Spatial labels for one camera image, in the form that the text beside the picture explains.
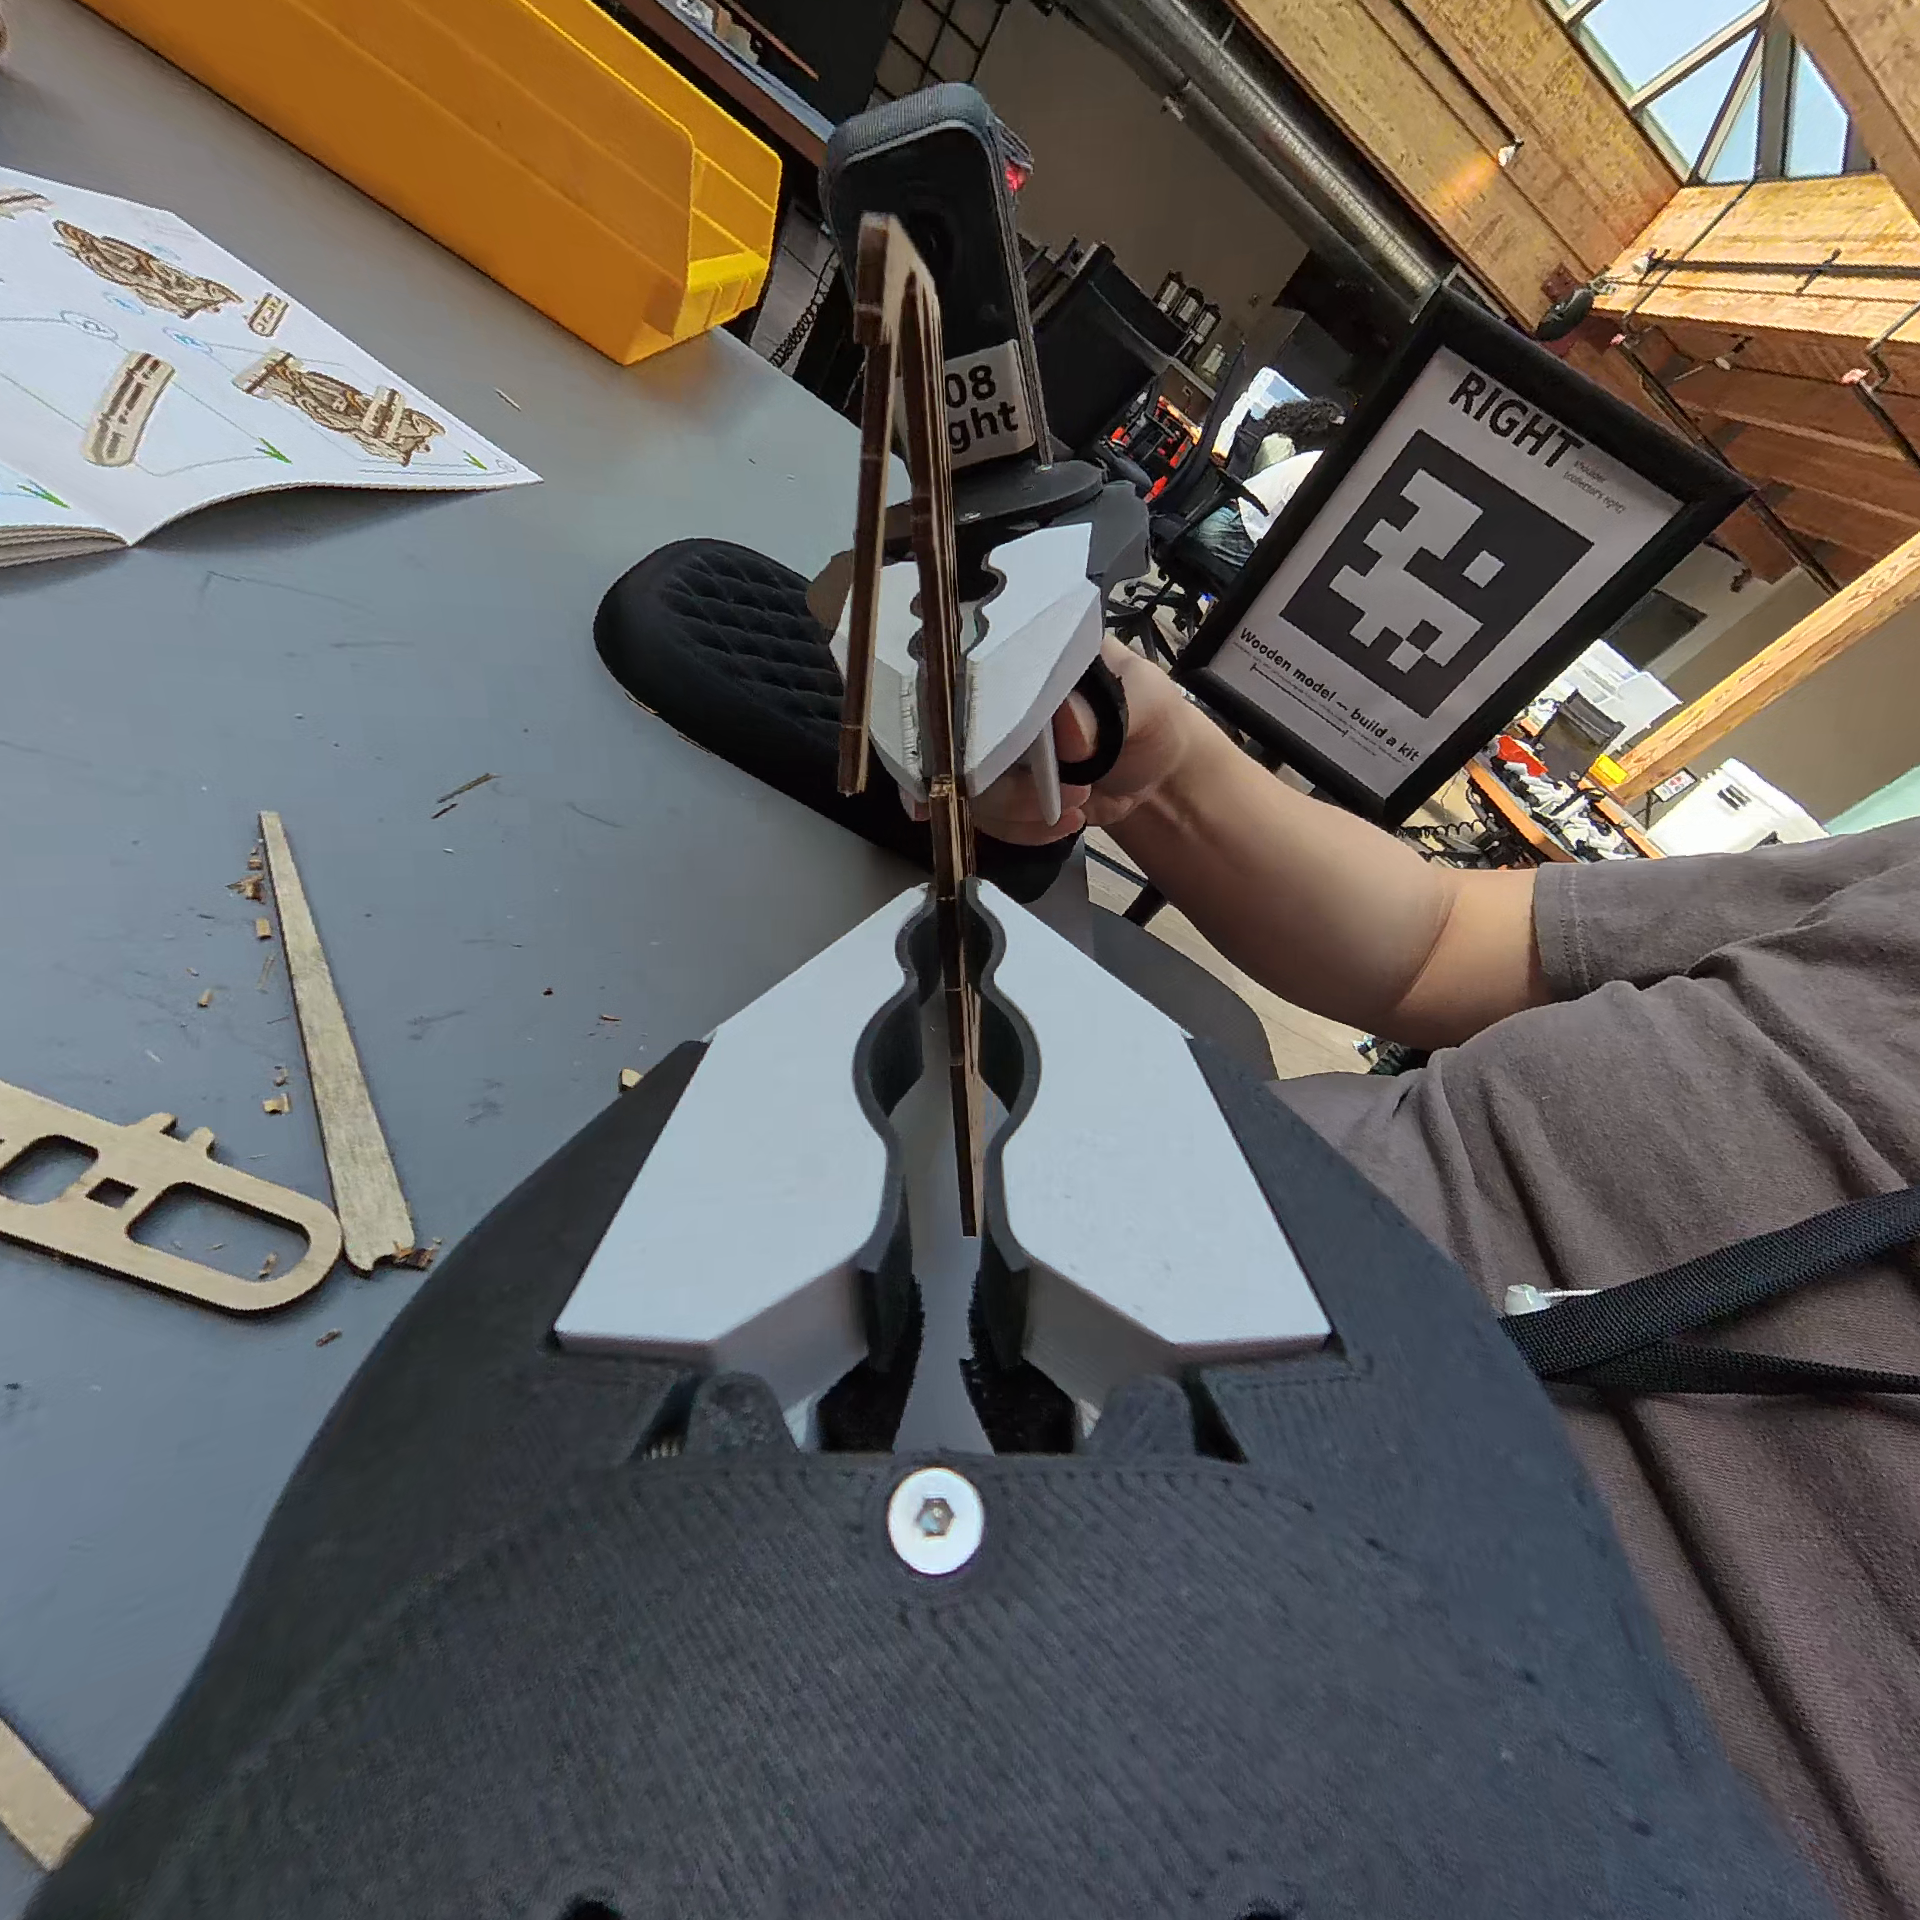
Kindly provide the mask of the tapered wooden sliver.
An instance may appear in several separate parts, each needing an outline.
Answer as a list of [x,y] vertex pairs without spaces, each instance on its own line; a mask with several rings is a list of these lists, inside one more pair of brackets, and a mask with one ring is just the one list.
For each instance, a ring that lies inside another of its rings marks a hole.
[[400,1188],[346,1006],[333,983],[293,842],[277,812],[258,814],[278,942],[293,986],[307,1076],[321,1123],[333,1212],[348,1267],[369,1277],[417,1250],[417,1223]]

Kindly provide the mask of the yellow plastic bin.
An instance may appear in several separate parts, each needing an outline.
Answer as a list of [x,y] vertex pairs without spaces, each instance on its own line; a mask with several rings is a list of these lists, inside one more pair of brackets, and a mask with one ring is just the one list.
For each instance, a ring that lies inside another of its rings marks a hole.
[[93,2],[629,367],[747,316],[781,162],[590,2]]

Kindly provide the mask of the framed marker sign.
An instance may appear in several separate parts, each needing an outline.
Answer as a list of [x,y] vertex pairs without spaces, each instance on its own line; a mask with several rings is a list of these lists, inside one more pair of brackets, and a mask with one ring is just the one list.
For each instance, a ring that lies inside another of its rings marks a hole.
[[1171,677],[1400,827],[1752,491],[1440,286]]

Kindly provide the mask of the person's right forearm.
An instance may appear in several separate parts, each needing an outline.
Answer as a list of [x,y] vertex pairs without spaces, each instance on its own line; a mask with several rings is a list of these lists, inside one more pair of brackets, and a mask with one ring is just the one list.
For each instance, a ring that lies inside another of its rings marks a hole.
[[1116,837],[1214,948],[1320,1017],[1444,1050],[1545,1006],[1536,870],[1459,870],[1310,799],[1185,701]]

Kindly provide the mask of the instruction booklet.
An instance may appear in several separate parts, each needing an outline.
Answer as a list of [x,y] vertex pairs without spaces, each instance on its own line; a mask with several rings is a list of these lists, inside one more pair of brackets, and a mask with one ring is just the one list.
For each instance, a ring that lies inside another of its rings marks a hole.
[[235,498],[540,473],[164,209],[2,171],[2,564]]

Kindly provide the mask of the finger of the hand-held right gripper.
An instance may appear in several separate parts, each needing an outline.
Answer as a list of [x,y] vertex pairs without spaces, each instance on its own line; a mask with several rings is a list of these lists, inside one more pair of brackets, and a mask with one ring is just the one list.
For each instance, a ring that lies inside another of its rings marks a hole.
[[1051,716],[1097,661],[1101,589],[1089,575],[1092,530],[1050,525],[998,543],[998,589],[980,603],[964,663],[964,782],[979,799],[1050,735]]
[[[880,578],[877,627],[868,671],[868,759],[913,797],[928,794],[933,769],[930,716],[933,701],[921,642],[921,580]],[[848,601],[833,630],[833,659],[844,671],[844,727],[836,747],[836,791],[864,791],[868,774],[856,771],[852,757],[852,603]]]

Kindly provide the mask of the person's right hand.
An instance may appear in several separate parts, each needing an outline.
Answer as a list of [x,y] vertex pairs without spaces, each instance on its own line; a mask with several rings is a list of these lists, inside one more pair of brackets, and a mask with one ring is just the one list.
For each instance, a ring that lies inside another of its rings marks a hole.
[[1126,705],[1126,739],[1116,765],[1094,783],[1064,782],[1061,814],[1042,818],[1041,794],[1013,771],[976,802],[976,826],[1009,846],[1042,849],[1085,827],[1118,827],[1180,773],[1204,718],[1156,661],[1141,659],[1113,635],[1101,641],[1101,663],[1116,674]]

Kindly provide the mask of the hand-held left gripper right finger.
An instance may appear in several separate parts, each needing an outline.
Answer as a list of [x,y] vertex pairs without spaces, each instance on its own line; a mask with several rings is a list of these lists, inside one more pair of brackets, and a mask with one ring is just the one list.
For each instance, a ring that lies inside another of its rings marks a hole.
[[984,1158],[966,1395],[995,1450],[1073,1450],[1108,1395],[1320,1355],[1333,1324],[1214,1054],[998,886],[966,890]]

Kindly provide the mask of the plywood frame piece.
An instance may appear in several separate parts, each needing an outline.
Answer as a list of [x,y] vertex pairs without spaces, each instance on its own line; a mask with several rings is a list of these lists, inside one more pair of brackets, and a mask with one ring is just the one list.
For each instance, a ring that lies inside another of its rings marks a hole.
[[971,799],[964,783],[964,655],[954,538],[950,452],[944,409],[944,331],[938,284],[898,218],[867,212],[856,239],[856,339],[864,365],[856,542],[848,587],[848,663],[836,786],[856,795],[868,778],[880,571],[897,411],[905,426],[907,530],[920,569],[920,746],[928,757],[933,918],[948,1038],[950,1130],[963,1228],[986,1212],[986,1078],[980,986],[969,935],[976,875]]

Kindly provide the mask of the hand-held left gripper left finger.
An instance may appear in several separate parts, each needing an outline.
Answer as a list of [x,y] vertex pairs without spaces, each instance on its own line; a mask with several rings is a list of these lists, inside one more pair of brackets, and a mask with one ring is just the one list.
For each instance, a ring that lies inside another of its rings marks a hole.
[[692,1050],[684,1090],[555,1321],[565,1354],[766,1383],[795,1443],[916,1284],[897,1111],[924,1076],[909,886]]

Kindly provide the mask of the black quilted wrist rest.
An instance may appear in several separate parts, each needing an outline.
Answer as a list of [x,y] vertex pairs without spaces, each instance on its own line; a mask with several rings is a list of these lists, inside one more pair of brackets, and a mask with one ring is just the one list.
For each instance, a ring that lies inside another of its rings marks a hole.
[[808,578],[723,540],[672,542],[624,571],[593,618],[613,682],[692,746],[930,870],[928,826],[872,769],[836,788],[846,683]]

